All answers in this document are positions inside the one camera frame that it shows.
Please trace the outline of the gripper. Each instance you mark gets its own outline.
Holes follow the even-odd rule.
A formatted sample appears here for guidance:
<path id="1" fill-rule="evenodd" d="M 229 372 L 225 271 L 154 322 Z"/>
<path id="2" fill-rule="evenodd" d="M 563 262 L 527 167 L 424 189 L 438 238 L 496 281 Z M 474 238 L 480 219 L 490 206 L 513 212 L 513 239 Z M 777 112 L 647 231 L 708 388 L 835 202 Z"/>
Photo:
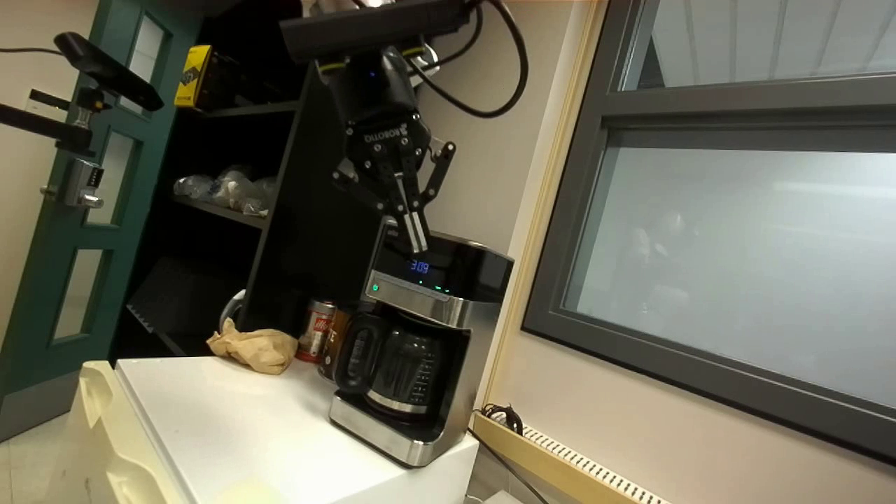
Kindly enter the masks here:
<path id="1" fill-rule="evenodd" d="M 332 95 L 345 131 L 346 159 L 332 172 L 337 188 L 404 226 L 410 253 L 428 250 L 425 209 L 444 183 L 456 143 L 430 156 L 434 169 L 426 187 L 419 172 L 432 134 L 423 124 L 405 55 L 397 47 L 321 58 L 317 71 Z"/>

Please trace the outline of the black and steel coffee maker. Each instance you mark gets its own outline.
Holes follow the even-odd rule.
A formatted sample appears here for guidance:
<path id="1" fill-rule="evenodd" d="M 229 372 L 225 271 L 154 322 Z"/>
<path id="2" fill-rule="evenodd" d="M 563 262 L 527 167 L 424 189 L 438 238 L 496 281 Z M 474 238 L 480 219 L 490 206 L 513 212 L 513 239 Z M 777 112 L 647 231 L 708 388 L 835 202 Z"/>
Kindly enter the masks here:
<path id="1" fill-rule="evenodd" d="M 455 350 L 444 395 L 434 414 L 403 420 L 375 411 L 336 385 L 330 421 L 406 467 L 427 466 L 461 442 L 512 268 L 509 256 L 441 232 L 430 233 L 428 250 L 412 254 L 399 225 L 385 221 L 363 291 L 367 301 L 351 316 L 404 312 L 450 329 Z"/>

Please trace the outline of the glass coffee carafe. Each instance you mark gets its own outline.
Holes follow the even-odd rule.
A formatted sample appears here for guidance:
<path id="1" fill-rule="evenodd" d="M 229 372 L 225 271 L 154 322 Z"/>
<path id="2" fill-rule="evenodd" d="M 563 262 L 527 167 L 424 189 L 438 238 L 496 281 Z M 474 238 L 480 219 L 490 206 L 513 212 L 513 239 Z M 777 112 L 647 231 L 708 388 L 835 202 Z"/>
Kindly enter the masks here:
<path id="1" fill-rule="evenodd" d="M 333 370 L 339 391 L 382 414 L 422 420 L 444 395 L 452 330 L 401 311 L 349 319 Z"/>

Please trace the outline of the black shelf unit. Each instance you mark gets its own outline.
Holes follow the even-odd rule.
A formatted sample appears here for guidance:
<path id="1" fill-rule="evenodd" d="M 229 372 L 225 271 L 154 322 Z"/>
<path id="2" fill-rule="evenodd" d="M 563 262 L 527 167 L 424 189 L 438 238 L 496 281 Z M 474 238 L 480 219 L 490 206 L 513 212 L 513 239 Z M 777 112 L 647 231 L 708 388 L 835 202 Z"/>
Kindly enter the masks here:
<path id="1" fill-rule="evenodd" d="M 109 358 L 208 356 L 227 301 L 244 331 L 298 336 L 311 300 L 361 297 L 380 219 L 334 184 L 345 133 L 313 64 L 288 56 L 279 23 L 300 0 L 227 0 L 201 24 L 197 44 L 238 63 L 215 77 L 211 106 L 179 109 Z M 174 194 L 175 181 L 244 168 L 271 176 L 267 217 Z"/>

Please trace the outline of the red and silver can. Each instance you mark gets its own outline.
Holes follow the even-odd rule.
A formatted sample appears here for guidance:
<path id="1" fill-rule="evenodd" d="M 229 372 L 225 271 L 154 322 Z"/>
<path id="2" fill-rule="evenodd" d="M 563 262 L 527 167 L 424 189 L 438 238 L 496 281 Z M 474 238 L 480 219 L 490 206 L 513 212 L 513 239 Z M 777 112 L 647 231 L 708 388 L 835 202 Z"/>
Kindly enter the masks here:
<path id="1" fill-rule="evenodd" d="M 297 339 L 295 357 L 307 363 L 320 363 L 337 305 L 330 300 L 310 300 L 304 328 Z"/>

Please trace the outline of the heap of clear plastic bags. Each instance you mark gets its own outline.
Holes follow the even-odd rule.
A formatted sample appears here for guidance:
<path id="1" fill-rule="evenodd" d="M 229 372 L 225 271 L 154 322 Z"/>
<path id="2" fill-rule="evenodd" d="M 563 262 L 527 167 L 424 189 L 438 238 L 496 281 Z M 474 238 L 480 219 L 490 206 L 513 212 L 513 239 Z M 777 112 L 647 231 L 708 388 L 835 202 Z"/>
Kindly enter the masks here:
<path id="1" fill-rule="evenodd" d="M 234 164 L 220 175 L 192 174 L 177 179 L 172 188 L 176 197 L 186 197 L 243 215 L 268 216 L 276 192 L 275 176 L 252 178 L 253 167 Z"/>

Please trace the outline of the brown jar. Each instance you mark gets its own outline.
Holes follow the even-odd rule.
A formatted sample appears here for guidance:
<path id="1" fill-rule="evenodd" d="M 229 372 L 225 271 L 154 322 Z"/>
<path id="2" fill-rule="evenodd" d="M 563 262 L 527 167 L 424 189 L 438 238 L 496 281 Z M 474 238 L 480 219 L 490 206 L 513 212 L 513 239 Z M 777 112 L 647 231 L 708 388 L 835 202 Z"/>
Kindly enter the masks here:
<path id="1" fill-rule="evenodd" d="M 343 341 L 348 331 L 351 313 L 337 309 L 330 322 L 322 348 L 322 358 L 318 363 L 318 374 L 330 383 L 334 383 L 334 370 L 338 363 Z"/>

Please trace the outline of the crumpled brown paper bag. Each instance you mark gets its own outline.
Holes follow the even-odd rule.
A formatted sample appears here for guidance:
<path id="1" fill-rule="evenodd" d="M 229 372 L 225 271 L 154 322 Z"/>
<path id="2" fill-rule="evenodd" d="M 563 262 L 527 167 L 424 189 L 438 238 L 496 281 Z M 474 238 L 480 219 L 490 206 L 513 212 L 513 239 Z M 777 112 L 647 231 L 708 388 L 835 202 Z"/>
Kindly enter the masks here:
<path id="1" fill-rule="evenodd" d="M 214 355 L 265 375 L 284 373 L 298 350 L 298 339 L 292 335 L 269 328 L 243 332 L 232 318 L 226 318 L 206 344 Z"/>

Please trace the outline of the yellow and black box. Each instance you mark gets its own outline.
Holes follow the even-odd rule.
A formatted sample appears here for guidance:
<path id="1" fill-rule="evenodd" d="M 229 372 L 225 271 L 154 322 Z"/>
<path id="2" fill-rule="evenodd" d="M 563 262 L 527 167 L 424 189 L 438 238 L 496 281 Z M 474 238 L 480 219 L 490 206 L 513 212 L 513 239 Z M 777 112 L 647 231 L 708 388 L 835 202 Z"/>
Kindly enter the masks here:
<path id="1" fill-rule="evenodd" d="M 214 53 L 211 45 L 194 45 L 188 51 L 181 78 L 177 83 L 175 106 L 182 109 L 197 109 L 202 90 L 202 80 L 206 67 Z"/>

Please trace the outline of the white mini fridge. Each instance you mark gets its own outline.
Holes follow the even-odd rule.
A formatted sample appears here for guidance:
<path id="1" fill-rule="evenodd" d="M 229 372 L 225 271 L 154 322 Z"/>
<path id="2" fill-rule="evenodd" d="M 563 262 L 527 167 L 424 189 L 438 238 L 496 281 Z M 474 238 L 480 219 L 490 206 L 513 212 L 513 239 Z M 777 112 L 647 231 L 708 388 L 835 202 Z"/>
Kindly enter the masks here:
<path id="1" fill-rule="evenodd" d="M 219 357 L 81 367 L 47 504 L 463 504 L 479 444 L 405 469 L 332 425 L 314 366 Z"/>

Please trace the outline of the silver door keypad lock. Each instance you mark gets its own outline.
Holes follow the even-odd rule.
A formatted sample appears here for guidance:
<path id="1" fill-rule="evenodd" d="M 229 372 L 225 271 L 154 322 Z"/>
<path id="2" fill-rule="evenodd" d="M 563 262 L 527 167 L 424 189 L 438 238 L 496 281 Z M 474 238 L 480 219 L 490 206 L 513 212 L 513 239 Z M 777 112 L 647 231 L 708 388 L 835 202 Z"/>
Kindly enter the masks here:
<path id="1" fill-rule="evenodd" d="M 68 207 L 102 209 L 104 201 L 97 195 L 104 169 L 99 164 L 83 159 L 70 160 L 60 185 L 42 185 L 42 196 Z"/>

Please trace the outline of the grey framed window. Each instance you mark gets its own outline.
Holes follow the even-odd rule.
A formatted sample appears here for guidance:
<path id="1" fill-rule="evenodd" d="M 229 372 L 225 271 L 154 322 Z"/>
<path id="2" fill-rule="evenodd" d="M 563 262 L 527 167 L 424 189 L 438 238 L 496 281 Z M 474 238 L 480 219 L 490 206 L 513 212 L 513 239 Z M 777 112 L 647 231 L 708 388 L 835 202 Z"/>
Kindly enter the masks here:
<path id="1" fill-rule="evenodd" d="M 896 467 L 896 0 L 609 0 L 521 326 Z"/>

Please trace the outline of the green door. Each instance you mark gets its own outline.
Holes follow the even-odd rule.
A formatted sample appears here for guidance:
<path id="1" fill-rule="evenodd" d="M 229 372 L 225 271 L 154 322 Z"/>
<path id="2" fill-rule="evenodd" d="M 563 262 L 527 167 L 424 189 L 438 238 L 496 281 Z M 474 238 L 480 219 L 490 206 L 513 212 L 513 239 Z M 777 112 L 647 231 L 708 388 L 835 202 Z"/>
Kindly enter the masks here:
<path id="1" fill-rule="evenodd" d="M 202 25 L 191 0 L 87 0 L 85 37 L 159 92 L 163 107 L 112 98 L 92 119 L 85 156 L 103 174 L 77 205 L 67 181 L 79 157 L 53 148 L 29 185 L 39 206 L 0 345 L 0 444 L 67 414 L 86 361 L 109 357 L 126 287 L 159 184 L 175 94 Z"/>

